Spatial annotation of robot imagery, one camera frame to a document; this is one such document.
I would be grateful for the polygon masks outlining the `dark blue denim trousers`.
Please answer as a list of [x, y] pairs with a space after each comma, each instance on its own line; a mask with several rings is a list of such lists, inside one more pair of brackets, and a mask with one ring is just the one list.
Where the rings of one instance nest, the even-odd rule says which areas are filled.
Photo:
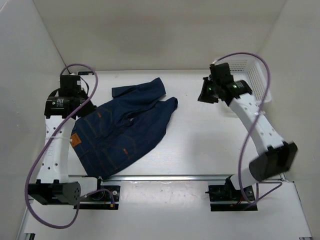
[[76, 120], [71, 145], [90, 177], [109, 178], [153, 150], [166, 134], [178, 99], [162, 80], [114, 87], [112, 100]]

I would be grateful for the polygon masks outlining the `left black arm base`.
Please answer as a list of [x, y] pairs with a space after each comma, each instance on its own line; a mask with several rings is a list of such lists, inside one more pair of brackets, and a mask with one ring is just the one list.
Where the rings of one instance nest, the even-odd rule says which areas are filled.
[[83, 196], [80, 210], [118, 210], [120, 203], [121, 184], [98, 177], [98, 192]]

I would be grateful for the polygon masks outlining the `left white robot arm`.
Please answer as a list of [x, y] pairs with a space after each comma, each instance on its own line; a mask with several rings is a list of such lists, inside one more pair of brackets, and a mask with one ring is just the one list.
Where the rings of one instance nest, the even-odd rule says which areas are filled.
[[34, 183], [27, 185], [27, 194], [42, 205], [76, 206], [88, 194], [100, 200], [105, 188], [97, 178], [69, 178], [69, 148], [81, 143], [72, 134], [77, 118], [92, 113], [96, 106], [88, 100], [79, 75], [61, 75], [60, 87], [49, 94], [44, 109], [48, 146], [40, 158], [41, 166]]

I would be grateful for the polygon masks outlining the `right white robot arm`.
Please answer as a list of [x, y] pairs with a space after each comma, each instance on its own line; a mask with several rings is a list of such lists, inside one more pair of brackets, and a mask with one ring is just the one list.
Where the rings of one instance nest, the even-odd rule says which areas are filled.
[[210, 75], [203, 79], [198, 101], [225, 102], [248, 131], [257, 151], [257, 157], [247, 168], [226, 180], [224, 193], [230, 200], [236, 200], [242, 195], [243, 188], [288, 172], [298, 147], [294, 142], [286, 142], [259, 113], [252, 89], [246, 81], [234, 80], [228, 63], [211, 64], [209, 68]]

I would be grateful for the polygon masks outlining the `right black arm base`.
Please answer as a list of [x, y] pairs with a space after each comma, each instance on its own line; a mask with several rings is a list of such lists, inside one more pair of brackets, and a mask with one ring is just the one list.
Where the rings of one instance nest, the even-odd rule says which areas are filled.
[[236, 190], [228, 177], [224, 184], [208, 185], [205, 192], [209, 195], [211, 212], [254, 212], [258, 211], [257, 205], [245, 201], [242, 192]]

